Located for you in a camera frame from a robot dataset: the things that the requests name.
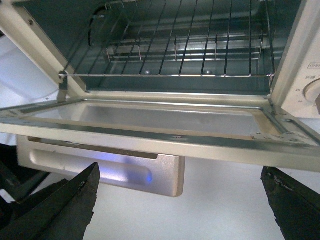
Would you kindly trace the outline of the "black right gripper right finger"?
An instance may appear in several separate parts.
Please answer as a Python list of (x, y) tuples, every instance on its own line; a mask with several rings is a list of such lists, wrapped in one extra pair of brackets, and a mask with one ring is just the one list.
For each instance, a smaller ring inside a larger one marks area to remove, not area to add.
[(283, 237), (318, 240), (320, 194), (274, 167), (263, 167), (260, 179)]

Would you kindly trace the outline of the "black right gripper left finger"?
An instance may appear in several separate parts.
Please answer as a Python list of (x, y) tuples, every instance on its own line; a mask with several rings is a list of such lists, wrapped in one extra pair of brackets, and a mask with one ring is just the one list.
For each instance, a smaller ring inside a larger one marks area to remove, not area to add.
[(97, 162), (20, 202), (0, 201), (2, 240), (82, 240), (94, 215), (100, 182)]

